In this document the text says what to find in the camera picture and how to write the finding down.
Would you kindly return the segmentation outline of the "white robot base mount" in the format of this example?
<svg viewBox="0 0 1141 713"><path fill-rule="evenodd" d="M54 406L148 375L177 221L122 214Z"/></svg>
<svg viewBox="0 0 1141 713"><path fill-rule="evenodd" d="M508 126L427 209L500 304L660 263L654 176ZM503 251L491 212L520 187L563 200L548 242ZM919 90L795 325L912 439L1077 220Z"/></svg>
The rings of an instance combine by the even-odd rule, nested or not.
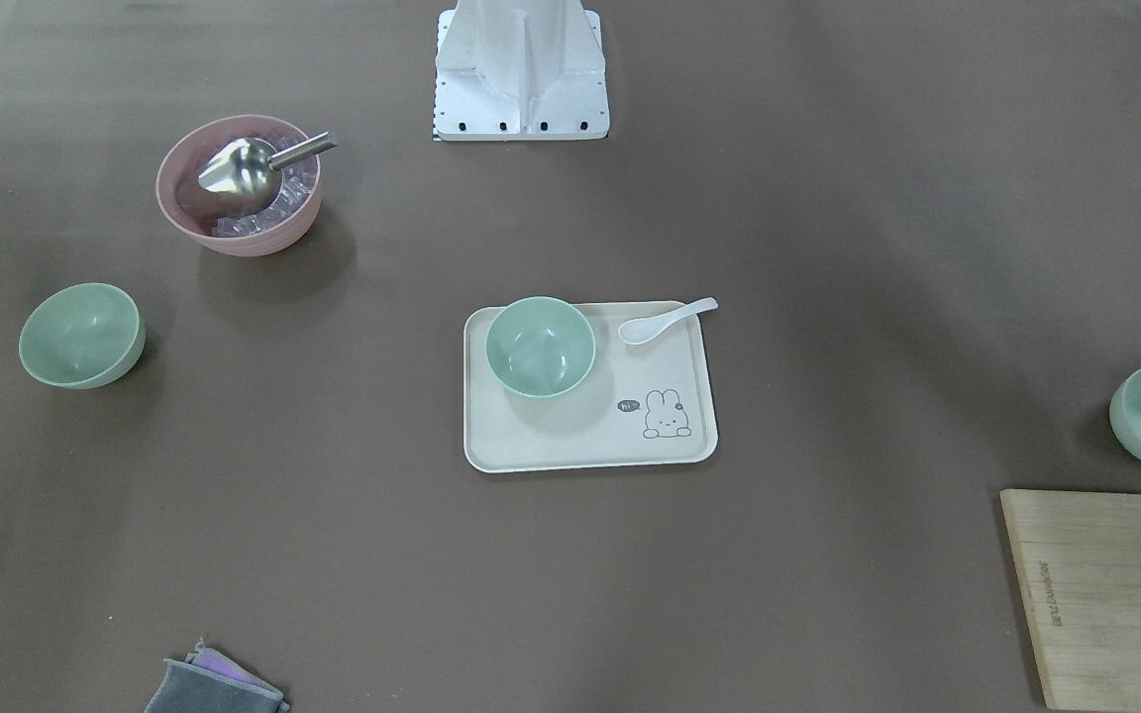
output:
<svg viewBox="0 0 1141 713"><path fill-rule="evenodd" d="M610 132L601 21L578 1L458 1L436 29L434 140Z"/></svg>

